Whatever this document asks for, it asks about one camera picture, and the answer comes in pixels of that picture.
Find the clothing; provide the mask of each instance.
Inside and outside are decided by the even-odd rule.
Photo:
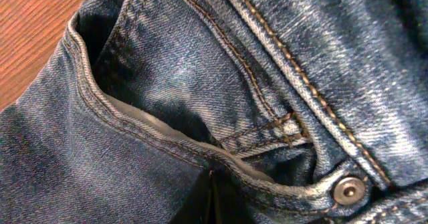
[[[85,1],[0,113],[1,219],[426,221],[427,3]]]

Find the brown wood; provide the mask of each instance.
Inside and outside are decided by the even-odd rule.
[[[0,0],[0,110],[34,80],[83,0]]]

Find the wooden table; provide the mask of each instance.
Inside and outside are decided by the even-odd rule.
[[[36,77],[82,1],[0,0],[0,110]]]

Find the faded denim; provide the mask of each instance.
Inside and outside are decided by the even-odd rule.
[[[0,113],[4,223],[418,223],[428,0],[87,0]],[[343,177],[364,197],[341,205]]]

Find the denim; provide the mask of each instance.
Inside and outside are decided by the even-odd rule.
[[[86,0],[0,113],[0,221],[426,221],[427,2]]]

